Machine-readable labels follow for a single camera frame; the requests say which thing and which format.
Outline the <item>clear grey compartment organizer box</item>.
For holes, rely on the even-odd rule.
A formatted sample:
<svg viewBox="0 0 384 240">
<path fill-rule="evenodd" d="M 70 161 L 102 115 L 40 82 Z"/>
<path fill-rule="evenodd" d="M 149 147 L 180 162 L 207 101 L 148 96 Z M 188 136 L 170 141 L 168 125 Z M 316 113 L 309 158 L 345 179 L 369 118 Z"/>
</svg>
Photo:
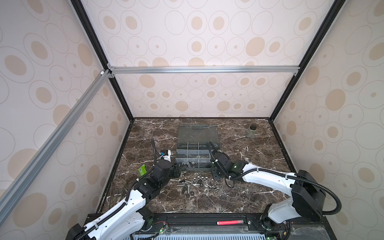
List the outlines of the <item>clear grey compartment organizer box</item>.
<svg viewBox="0 0 384 240">
<path fill-rule="evenodd" d="M 179 126 L 176 162 L 180 165 L 181 170 L 209 172 L 212 166 L 210 152 L 220 148 L 217 126 Z"/>
</svg>

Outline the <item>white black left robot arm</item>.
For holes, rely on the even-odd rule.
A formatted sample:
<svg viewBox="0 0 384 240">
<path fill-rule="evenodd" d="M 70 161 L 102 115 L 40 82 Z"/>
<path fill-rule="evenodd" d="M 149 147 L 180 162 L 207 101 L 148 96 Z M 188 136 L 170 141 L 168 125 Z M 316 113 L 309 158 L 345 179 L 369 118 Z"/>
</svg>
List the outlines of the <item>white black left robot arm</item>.
<svg viewBox="0 0 384 240">
<path fill-rule="evenodd" d="M 145 206 L 156 198 L 171 179 L 180 177 L 177 163 L 171 162 L 169 154 L 156 150 L 151 139 L 154 163 L 152 169 L 136 179 L 124 199 L 92 222 L 75 224 L 67 233 L 67 240 L 120 240 L 141 230 L 151 222 L 151 212 Z"/>
</svg>

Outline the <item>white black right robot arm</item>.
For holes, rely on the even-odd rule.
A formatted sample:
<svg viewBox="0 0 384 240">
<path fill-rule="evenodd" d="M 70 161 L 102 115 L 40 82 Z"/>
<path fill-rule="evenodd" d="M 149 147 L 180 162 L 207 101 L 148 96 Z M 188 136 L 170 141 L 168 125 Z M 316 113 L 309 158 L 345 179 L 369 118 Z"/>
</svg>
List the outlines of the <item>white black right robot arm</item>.
<svg viewBox="0 0 384 240">
<path fill-rule="evenodd" d="M 256 166 L 246 161 L 232 162 L 230 157 L 219 151 L 212 142 L 207 143 L 210 161 L 218 170 L 218 177 L 231 182 L 245 182 L 262 185 L 287 195 L 288 198 L 266 206 L 260 221 L 271 230 L 273 225 L 295 218 L 313 222 L 323 216 L 332 216 L 342 210 L 342 202 L 329 188 L 319 184 L 312 175 L 300 170 L 298 173 L 278 172 Z"/>
</svg>

